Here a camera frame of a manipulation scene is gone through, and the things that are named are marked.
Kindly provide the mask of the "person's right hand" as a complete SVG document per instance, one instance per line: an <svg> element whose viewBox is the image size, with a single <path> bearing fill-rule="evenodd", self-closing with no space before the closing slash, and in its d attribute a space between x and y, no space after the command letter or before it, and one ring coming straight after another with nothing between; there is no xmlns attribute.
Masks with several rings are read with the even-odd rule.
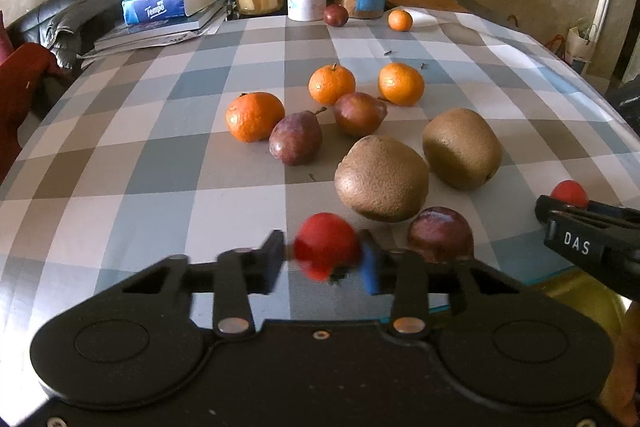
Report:
<svg viewBox="0 0 640 427"><path fill-rule="evenodd" d="M600 395L600 403L624 426L639 425L640 309L633 301L624 315L614 346L611 372Z"/></svg>

